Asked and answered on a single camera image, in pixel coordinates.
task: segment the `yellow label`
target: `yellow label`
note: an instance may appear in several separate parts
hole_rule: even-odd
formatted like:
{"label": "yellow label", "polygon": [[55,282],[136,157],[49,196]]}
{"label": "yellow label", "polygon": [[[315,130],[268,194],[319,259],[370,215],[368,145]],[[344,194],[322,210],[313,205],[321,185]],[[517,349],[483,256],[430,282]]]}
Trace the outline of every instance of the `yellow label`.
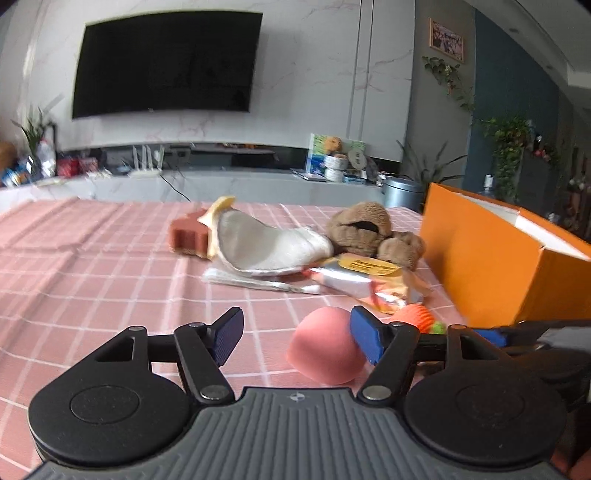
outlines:
{"label": "yellow label", "polygon": [[339,266],[347,270],[353,270],[367,275],[376,275],[384,277],[391,275],[400,267],[389,262],[376,260],[375,258],[359,257],[357,255],[343,255],[339,258]]}

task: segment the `plastic bottle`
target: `plastic bottle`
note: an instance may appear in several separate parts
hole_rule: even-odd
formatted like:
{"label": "plastic bottle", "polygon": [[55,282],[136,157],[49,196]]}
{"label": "plastic bottle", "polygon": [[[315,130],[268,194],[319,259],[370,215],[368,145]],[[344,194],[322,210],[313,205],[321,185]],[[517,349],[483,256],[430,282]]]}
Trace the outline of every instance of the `plastic bottle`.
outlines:
{"label": "plastic bottle", "polygon": [[492,184],[494,181],[494,177],[492,175],[487,175],[484,178],[484,190],[480,192],[480,195],[483,197],[494,198],[495,194],[492,191]]}

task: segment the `blue gripper pad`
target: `blue gripper pad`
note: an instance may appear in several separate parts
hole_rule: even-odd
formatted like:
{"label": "blue gripper pad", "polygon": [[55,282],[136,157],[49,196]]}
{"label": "blue gripper pad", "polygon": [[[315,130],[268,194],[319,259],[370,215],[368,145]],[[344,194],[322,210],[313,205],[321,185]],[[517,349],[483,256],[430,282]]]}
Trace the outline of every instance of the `blue gripper pad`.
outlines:
{"label": "blue gripper pad", "polygon": [[505,336],[497,332],[496,330],[474,329],[473,331],[498,348],[503,348],[507,346],[507,339],[505,338]]}
{"label": "blue gripper pad", "polygon": [[216,365],[221,367],[242,338],[244,332],[244,313],[233,307],[224,313],[210,327],[213,335],[211,354]]}
{"label": "blue gripper pad", "polygon": [[382,322],[363,307],[354,307],[351,311],[351,335],[372,365],[376,365],[385,352],[380,335],[385,328]]}

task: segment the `blue wall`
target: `blue wall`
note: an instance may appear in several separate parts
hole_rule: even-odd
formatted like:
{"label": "blue wall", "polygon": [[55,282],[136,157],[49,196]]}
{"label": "blue wall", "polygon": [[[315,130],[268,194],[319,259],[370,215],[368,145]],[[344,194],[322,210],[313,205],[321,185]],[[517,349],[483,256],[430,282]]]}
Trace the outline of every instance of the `blue wall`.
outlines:
{"label": "blue wall", "polygon": [[476,119],[521,115],[552,139],[558,126],[558,87],[545,70],[478,10],[475,21],[476,110],[462,184],[471,192],[481,191],[484,177],[493,173],[493,143]]}

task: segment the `food wrapper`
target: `food wrapper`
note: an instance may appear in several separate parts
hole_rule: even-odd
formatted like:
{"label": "food wrapper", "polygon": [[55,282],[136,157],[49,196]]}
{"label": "food wrapper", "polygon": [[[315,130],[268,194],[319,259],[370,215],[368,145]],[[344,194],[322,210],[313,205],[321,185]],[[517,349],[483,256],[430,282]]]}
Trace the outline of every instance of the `food wrapper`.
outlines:
{"label": "food wrapper", "polygon": [[427,283],[405,268],[353,254],[330,258],[304,275],[325,287],[359,300],[379,312],[393,314],[431,293]]}
{"label": "food wrapper", "polygon": [[245,287],[254,290],[283,291],[289,293],[303,293],[308,295],[322,295],[330,293],[328,288],[319,285],[305,275],[291,274],[280,277],[244,277],[228,270],[219,260],[214,260],[201,276],[205,283]]}

